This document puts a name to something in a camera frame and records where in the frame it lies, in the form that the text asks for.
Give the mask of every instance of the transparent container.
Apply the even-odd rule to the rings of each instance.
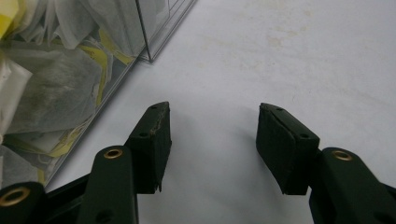
[[[157,57],[192,2],[21,0],[1,8],[10,22],[0,22],[0,189],[47,185],[139,56]]]
[[[146,48],[140,57],[153,62],[195,0],[136,0]]]

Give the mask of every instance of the screw hole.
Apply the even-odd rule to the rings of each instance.
[[[386,223],[386,224],[395,224],[396,223],[396,221],[388,214],[374,212],[374,217],[376,220],[380,221],[381,223]]]
[[[105,153],[106,159],[116,159],[122,155],[122,150],[120,149],[110,149]]]
[[[335,158],[341,161],[352,161],[352,157],[344,151],[336,150],[332,152]]]
[[[8,207],[22,202],[29,196],[30,190],[26,187],[12,189],[0,198],[0,206]]]
[[[98,213],[96,216],[96,223],[107,223],[111,221],[114,217],[114,214],[111,210],[104,210]]]
[[[302,138],[309,138],[309,135],[306,133],[300,133],[300,137]]]

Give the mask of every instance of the white table surface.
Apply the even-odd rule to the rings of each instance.
[[[148,106],[169,101],[163,192],[141,224],[313,223],[308,196],[281,191],[255,147],[261,102],[357,153],[396,186],[396,2],[198,0],[154,64],[139,63],[49,185],[91,170]]]

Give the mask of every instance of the clear plastic bin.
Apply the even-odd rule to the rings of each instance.
[[[0,189],[47,185],[139,55],[152,62],[193,1],[5,1]]]

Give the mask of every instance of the yellow paper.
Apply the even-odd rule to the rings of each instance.
[[[119,51],[117,46],[113,43],[110,37],[108,37],[108,35],[102,29],[99,30],[99,36],[102,45],[105,46],[105,48],[107,48],[108,50],[110,50],[110,52],[114,55],[114,57],[116,57],[125,65],[128,65],[129,63],[133,62],[136,59],[136,57],[127,56],[123,54],[121,51]]]
[[[81,130],[78,130],[78,131],[72,131],[70,134],[65,134],[61,142],[48,155],[51,157],[60,157],[66,154],[73,146],[80,132]]]
[[[43,170],[37,169],[37,177],[38,177],[38,183],[45,185],[46,177]]]
[[[17,29],[26,11],[24,0],[1,0],[0,39]]]

